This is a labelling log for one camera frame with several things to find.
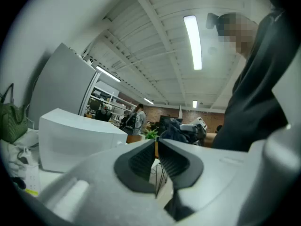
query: brick wall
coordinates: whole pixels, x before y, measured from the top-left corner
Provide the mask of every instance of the brick wall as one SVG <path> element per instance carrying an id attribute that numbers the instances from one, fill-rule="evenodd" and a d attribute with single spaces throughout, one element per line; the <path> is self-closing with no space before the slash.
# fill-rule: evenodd
<path id="1" fill-rule="evenodd" d="M 178 109 L 169 109 L 161 107 L 144 106 L 144 112 L 147 114 L 146 121 L 157 122 L 160 120 L 161 115 L 178 117 Z M 201 116 L 208 126 L 207 132 L 215 132 L 218 125 L 224 124 L 224 114 L 221 113 L 206 113 L 199 111 L 186 111 L 183 110 L 183 124 L 189 124 L 197 117 Z"/>

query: white ceiling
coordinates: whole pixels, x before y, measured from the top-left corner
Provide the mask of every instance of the white ceiling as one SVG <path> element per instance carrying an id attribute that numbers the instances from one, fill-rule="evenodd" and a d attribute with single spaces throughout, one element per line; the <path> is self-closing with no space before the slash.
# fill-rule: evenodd
<path id="1" fill-rule="evenodd" d="M 155 104 L 210 111 L 227 107 L 245 60 L 205 28 L 209 12 L 239 12 L 260 22 L 269 0 L 120 0 L 106 15 L 108 29 L 89 52 L 94 63 L 120 77 L 122 92 Z M 193 69 L 183 17 L 195 15 L 201 37 L 203 69 Z"/>

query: person in black shirt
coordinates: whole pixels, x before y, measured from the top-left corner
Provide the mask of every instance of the person in black shirt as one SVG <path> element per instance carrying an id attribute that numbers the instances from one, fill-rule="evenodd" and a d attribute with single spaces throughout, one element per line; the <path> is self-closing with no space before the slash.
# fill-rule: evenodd
<path id="1" fill-rule="evenodd" d="M 271 90 L 292 61 L 300 39 L 282 9 L 267 15 L 259 26 L 235 13 L 208 14 L 207 28 L 212 24 L 219 36 L 235 43 L 246 65 L 233 87 L 223 127 L 217 134 L 209 133 L 205 143 L 213 141 L 212 148 L 247 152 L 252 142 L 266 139 L 287 124 Z"/>

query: green handbag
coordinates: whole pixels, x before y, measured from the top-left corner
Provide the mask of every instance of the green handbag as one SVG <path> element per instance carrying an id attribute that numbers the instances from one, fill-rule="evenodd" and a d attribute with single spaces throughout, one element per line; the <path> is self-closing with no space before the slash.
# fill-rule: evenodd
<path id="1" fill-rule="evenodd" d="M 10 103 L 4 104 L 5 97 L 11 88 Z M 14 105 L 14 84 L 12 83 L 0 102 L 0 139 L 14 143 L 27 131 L 26 107 Z"/>

